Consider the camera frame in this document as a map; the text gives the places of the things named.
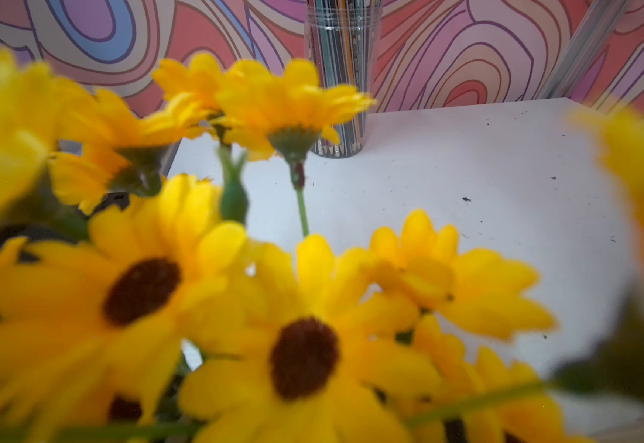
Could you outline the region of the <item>sunflower pot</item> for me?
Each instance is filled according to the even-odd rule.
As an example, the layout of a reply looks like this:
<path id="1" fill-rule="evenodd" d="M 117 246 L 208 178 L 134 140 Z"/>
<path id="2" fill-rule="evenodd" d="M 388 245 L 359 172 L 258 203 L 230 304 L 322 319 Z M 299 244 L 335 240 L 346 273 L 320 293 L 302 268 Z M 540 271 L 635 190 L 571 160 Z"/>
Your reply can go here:
<path id="1" fill-rule="evenodd" d="M 475 361 L 447 320 L 510 341 L 556 326 L 538 272 L 459 249 L 423 210 L 341 255 L 252 238 L 241 180 L 307 153 L 372 97 L 208 54 L 161 61 L 139 117 L 0 50 L 0 442 L 572 442 L 550 391 L 644 401 L 644 269 L 617 324 L 548 376 Z M 644 266 L 644 121 L 576 112 L 630 209 Z"/>

